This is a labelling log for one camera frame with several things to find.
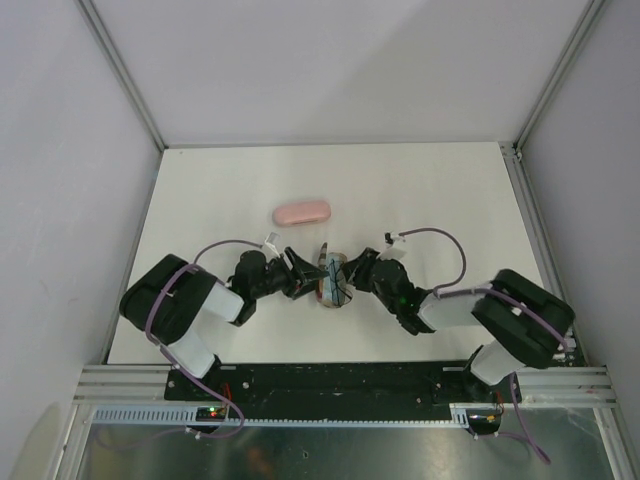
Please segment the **plaid glasses case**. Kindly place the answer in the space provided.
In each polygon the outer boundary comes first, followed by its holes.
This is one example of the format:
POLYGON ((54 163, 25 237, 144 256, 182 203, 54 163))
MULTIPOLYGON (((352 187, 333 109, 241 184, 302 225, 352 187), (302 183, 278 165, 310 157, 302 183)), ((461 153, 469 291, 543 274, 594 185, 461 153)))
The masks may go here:
POLYGON ((315 295, 317 302, 325 308, 342 308, 353 298, 352 293, 348 294, 340 287, 342 265, 346 262, 347 256, 339 252, 330 252, 327 242, 321 245, 317 266, 324 268, 328 276, 315 295))

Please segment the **pink glasses case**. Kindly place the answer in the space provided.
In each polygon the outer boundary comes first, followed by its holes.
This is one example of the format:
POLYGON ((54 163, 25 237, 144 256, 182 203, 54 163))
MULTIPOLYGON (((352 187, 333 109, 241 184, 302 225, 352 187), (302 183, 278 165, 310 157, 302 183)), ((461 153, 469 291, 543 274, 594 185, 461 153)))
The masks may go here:
POLYGON ((324 200, 292 202, 278 206, 272 214, 277 226, 292 227, 327 221, 331 217, 331 206, 324 200))

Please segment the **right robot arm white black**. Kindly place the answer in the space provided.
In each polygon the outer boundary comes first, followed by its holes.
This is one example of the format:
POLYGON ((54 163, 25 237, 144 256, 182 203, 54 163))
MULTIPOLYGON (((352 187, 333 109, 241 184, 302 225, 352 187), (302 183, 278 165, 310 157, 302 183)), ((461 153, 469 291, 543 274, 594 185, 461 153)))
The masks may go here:
POLYGON ((409 334, 481 326, 492 341, 470 357, 461 376, 463 393, 484 401, 499 382, 524 367, 543 370, 560 349, 575 320, 563 300, 511 269, 487 283, 455 291, 414 285, 397 259, 367 249, 341 267, 347 283, 373 294, 409 334))

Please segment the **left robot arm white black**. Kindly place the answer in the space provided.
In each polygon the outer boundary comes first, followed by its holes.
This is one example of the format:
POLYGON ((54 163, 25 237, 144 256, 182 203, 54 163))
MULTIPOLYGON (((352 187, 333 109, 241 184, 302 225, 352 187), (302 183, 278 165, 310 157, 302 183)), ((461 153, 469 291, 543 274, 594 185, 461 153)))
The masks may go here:
POLYGON ((258 248, 243 252, 227 281, 168 254, 124 293, 119 313, 187 372, 191 393, 207 400, 221 387, 220 374, 211 369, 218 361, 207 337, 212 327, 240 327, 256 312, 259 299, 280 293, 296 300, 327 276, 289 247, 272 258, 258 248))

